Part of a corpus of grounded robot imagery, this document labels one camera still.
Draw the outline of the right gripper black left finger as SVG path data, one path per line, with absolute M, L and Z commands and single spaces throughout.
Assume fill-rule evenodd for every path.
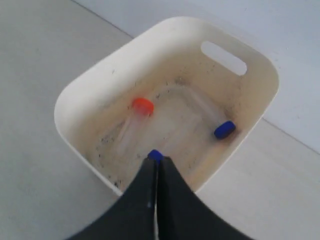
M 145 158 L 126 191 L 70 240 L 154 240 L 158 164 Z

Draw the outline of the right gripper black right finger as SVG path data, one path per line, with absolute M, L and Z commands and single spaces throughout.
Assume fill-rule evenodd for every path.
M 245 240 L 247 236 L 212 212 L 189 188 L 173 161 L 158 165 L 157 224 L 160 240 Z

